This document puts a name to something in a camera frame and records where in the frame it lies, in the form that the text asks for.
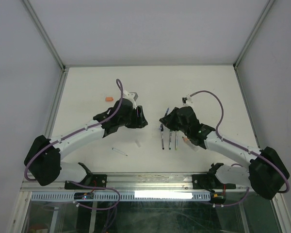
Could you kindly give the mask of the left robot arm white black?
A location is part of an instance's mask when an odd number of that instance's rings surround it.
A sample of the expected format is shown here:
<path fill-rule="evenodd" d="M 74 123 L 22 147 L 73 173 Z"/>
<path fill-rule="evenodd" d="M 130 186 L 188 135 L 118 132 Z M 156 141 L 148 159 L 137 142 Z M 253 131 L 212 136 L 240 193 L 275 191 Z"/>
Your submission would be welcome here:
<path fill-rule="evenodd" d="M 80 129 L 54 138 L 38 136 L 24 160 L 25 171 L 30 172 L 32 181 L 41 186 L 55 181 L 72 181 L 80 188 L 88 188 L 94 179 L 90 169 L 82 162 L 73 164 L 63 159 L 77 149 L 117 132 L 120 127 L 142 129 L 147 125 L 142 106 L 134 106 L 128 99 L 118 100 Z"/>

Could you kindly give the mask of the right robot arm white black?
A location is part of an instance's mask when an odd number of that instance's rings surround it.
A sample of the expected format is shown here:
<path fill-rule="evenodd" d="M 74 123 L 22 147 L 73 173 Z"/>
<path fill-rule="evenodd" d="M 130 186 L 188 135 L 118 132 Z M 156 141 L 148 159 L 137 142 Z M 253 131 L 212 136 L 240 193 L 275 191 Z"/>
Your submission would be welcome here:
<path fill-rule="evenodd" d="M 174 108 L 160 119 L 172 131 L 181 131 L 197 147 L 219 153 L 236 166 L 216 163 L 208 170 L 209 186 L 224 183 L 252 188 L 261 197 L 271 200 L 277 193 L 288 192 L 290 174 L 278 153 L 271 147 L 259 149 L 220 136 L 211 126 L 201 123 L 192 107 Z"/>

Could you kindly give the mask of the silver green tip pen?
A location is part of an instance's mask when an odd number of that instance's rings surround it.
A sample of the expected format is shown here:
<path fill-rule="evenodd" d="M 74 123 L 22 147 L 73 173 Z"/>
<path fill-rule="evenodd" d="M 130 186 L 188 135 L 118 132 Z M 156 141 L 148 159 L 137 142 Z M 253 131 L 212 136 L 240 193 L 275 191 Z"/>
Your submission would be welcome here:
<path fill-rule="evenodd" d="M 178 150 L 178 131 L 175 131 L 175 150 Z"/>

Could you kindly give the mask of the white black end pen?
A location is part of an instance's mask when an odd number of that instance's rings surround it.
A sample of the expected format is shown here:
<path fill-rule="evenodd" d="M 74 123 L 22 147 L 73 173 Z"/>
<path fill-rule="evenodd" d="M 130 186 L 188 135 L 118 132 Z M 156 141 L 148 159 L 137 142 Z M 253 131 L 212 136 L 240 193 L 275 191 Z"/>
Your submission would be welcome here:
<path fill-rule="evenodd" d="M 163 126 L 161 126 L 161 146 L 162 146 L 162 150 L 164 150 L 165 147 L 164 147 Z"/>

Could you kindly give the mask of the white green end pen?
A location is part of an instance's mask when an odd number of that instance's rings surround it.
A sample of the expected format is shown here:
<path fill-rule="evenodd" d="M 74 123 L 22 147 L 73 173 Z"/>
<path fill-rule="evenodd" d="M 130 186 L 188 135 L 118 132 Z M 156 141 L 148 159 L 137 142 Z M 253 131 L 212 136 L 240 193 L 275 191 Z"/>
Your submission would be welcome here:
<path fill-rule="evenodd" d="M 169 131 L 169 139 L 168 139 L 168 149 L 171 150 L 172 148 L 172 134 L 173 134 L 173 131 L 170 130 Z"/>

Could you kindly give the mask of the dark blue barrel pen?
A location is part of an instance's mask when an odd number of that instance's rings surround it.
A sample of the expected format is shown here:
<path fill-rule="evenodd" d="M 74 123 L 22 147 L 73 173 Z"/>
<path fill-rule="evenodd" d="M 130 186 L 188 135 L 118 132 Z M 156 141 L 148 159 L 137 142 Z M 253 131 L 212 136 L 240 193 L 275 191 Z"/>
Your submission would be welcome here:
<path fill-rule="evenodd" d="M 169 107 L 167 108 L 165 114 L 164 114 L 164 117 L 166 117 L 168 115 L 168 112 L 169 112 Z M 163 131 L 163 124 L 161 123 L 160 124 L 160 128 L 159 128 L 160 131 Z"/>

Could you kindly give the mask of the white blue end pen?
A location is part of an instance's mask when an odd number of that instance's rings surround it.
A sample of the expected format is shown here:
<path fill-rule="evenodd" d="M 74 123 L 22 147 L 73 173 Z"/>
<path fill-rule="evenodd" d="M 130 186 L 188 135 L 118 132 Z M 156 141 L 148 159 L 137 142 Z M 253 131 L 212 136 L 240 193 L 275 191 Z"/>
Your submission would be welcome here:
<path fill-rule="evenodd" d="M 119 150 L 119 149 L 112 148 L 112 150 L 115 151 L 115 152 L 117 152 L 117 153 L 119 153 L 119 154 L 122 154 L 122 155 L 124 155 L 124 156 L 128 156 L 125 152 L 123 152 L 123 151 L 121 151 L 121 150 Z"/>

